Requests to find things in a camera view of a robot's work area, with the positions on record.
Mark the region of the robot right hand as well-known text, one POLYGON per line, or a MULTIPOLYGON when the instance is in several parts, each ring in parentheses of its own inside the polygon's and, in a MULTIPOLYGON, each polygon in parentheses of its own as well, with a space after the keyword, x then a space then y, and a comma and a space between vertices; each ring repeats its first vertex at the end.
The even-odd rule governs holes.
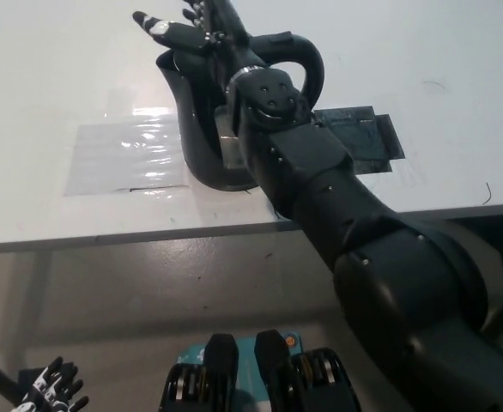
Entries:
POLYGON ((226 87, 242 70, 265 68, 267 64, 252 50, 251 37, 229 1, 190 1, 184 9, 191 25, 153 17, 142 11, 134 22, 156 43, 192 56, 202 63, 212 80, 226 87))

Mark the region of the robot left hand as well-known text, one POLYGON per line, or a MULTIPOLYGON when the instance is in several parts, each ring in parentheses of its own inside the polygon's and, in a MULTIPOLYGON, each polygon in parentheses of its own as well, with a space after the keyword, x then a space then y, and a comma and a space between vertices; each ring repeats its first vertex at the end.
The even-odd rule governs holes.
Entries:
POLYGON ((12 409, 13 412, 63 411, 76 412, 89 403, 88 396, 75 399, 83 381, 77 379, 78 367, 63 369, 64 358, 57 357, 32 383, 29 391, 12 409))

